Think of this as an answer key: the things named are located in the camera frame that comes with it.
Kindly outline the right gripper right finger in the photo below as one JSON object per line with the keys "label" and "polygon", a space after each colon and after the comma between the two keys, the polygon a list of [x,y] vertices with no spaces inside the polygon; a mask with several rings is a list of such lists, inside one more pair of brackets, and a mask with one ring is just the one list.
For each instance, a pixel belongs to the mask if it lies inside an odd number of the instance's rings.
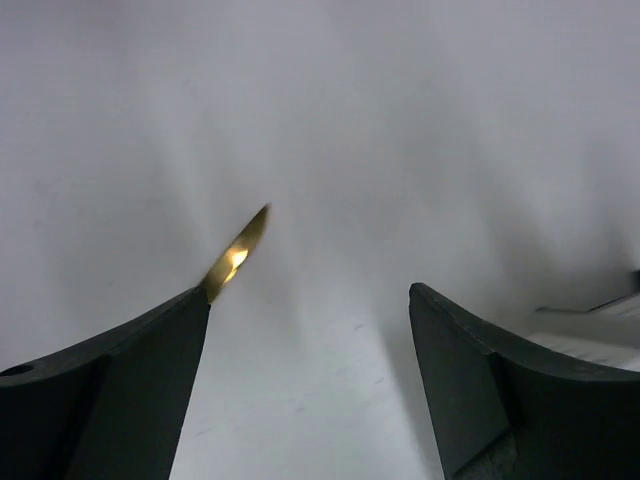
{"label": "right gripper right finger", "polygon": [[540,346],[423,283],[409,317],[446,478],[638,478],[638,373]]}

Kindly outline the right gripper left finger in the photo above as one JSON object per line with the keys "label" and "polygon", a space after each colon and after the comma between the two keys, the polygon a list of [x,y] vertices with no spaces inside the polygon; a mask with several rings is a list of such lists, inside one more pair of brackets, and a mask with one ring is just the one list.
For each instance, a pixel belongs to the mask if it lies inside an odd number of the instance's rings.
{"label": "right gripper left finger", "polygon": [[2,478],[169,478],[209,310],[195,287],[2,371]]}

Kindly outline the gold knife dark handle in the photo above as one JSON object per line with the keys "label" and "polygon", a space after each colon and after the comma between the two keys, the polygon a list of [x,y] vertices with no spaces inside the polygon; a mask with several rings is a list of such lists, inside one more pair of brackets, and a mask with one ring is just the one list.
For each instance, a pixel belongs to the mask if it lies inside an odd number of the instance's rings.
{"label": "gold knife dark handle", "polygon": [[265,204],[218,256],[200,281],[212,304],[259,245],[267,228],[271,205]]}

